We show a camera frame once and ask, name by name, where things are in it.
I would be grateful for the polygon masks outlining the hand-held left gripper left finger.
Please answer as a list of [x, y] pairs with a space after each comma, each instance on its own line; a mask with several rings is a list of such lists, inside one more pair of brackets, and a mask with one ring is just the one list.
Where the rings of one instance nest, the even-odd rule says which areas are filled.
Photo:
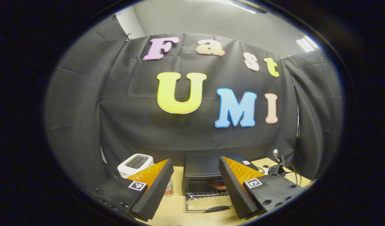
[[152, 220], [174, 172], [166, 159], [128, 178], [112, 178], [92, 189], [93, 198], [119, 216]]

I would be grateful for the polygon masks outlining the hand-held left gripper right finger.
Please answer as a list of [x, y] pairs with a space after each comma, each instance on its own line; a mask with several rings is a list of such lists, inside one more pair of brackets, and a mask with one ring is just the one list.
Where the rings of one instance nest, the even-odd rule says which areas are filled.
[[220, 156], [218, 169], [239, 219], [270, 212], [304, 189], [282, 174], [264, 175], [225, 156]]

